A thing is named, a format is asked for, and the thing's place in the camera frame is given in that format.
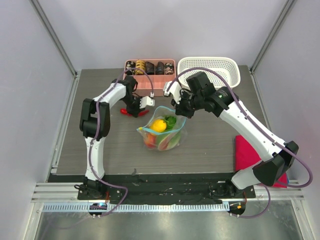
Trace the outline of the toy watermelon slice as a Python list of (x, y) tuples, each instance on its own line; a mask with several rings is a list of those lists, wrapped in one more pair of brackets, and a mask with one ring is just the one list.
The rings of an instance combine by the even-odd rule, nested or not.
[(170, 150), (174, 147), (172, 134), (161, 134), (156, 137), (156, 146), (158, 151)]

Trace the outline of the red toy tomato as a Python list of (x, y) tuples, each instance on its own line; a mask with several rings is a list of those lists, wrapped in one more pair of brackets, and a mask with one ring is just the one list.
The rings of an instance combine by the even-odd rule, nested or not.
[(153, 149), (153, 148), (155, 148), (157, 146), (156, 140), (157, 140), (157, 136), (156, 135), (148, 133), (146, 135), (146, 138), (143, 141), (144, 141), (144, 144), (148, 148)]

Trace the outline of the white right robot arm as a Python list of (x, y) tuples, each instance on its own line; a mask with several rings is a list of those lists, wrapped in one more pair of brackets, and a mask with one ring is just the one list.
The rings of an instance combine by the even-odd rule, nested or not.
[(232, 176), (225, 186), (226, 193), (236, 198), (252, 185), (273, 186), (293, 165), (298, 145), (275, 136), (245, 108), (230, 87), (215, 88), (205, 72), (199, 71), (186, 81), (188, 90), (181, 88), (175, 80), (163, 88), (164, 96), (172, 96), (175, 113), (187, 118), (197, 110), (213, 113), (237, 130), (260, 157), (258, 163)]

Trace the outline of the yellow toy mango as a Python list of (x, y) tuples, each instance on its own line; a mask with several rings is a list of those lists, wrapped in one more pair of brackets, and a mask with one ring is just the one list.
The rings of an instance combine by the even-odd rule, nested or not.
[(157, 133), (162, 133), (167, 129), (167, 123), (164, 119), (156, 119), (149, 128)]

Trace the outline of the small green toy leaf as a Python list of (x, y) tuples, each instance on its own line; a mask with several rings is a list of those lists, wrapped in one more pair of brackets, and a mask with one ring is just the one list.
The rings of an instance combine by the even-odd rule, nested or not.
[(166, 123), (165, 131), (171, 131), (177, 122), (176, 116), (167, 115), (164, 117), (164, 121)]

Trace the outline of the green toy lettuce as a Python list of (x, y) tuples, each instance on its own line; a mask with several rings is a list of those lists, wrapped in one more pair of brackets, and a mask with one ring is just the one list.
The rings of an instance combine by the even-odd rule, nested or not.
[(172, 139), (168, 142), (167, 147), (169, 149), (175, 148), (179, 144), (180, 139), (181, 139), (181, 133), (179, 132), (172, 137)]

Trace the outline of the clear zip top bag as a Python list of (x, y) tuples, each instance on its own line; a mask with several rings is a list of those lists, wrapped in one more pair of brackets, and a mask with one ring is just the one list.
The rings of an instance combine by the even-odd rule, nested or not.
[[(151, 124), (153, 123), (154, 120), (156, 119), (164, 119), (165, 116), (175, 116), (176, 117), (176, 124), (172, 130), (169, 131), (164, 131), (164, 132), (155, 132), (150, 129)], [(143, 140), (146, 138), (147, 134), (153, 134), (156, 136), (159, 135), (166, 135), (166, 134), (172, 134), (173, 136), (176, 135), (177, 133), (181, 133), (181, 138), (179, 141), (179, 144), (176, 146), (178, 147), (187, 137), (187, 131), (185, 129), (185, 124), (186, 124), (187, 118), (181, 115), (176, 115), (175, 110), (168, 108), (166, 106), (159, 106), (155, 109), (152, 117), (148, 121), (148, 123), (145, 126), (138, 127), (136, 131), (142, 136)], [(149, 148), (151, 150), (159, 151), (157, 149), (157, 146), (155, 148)]]

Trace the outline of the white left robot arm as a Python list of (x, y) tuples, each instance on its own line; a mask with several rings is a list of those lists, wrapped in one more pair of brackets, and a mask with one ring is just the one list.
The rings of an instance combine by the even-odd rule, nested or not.
[(86, 98), (82, 103), (79, 128), (82, 132), (87, 149), (87, 167), (83, 185), (89, 189), (93, 198), (100, 200), (107, 192), (102, 183), (105, 176), (103, 155), (104, 144), (111, 128), (111, 108), (118, 101), (126, 104), (126, 113), (139, 117), (144, 107), (141, 107), (142, 97), (135, 96), (138, 82), (132, 76), (124, 80), (113, 80), (110, 87), (99, 96)]

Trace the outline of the red toy chili pepper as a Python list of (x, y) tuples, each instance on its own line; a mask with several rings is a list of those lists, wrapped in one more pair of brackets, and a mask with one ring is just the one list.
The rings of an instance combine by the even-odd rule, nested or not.
[(126, 115), (126, 116), (138, 118), (138, 117), (145, 116), (147, 113), (149, 113), (149, 110), (148, 109), (138, 109), (138, 110), (129, 110), (128, 111), (125, 108), (121, 108), (120, 113), (123, 115)]

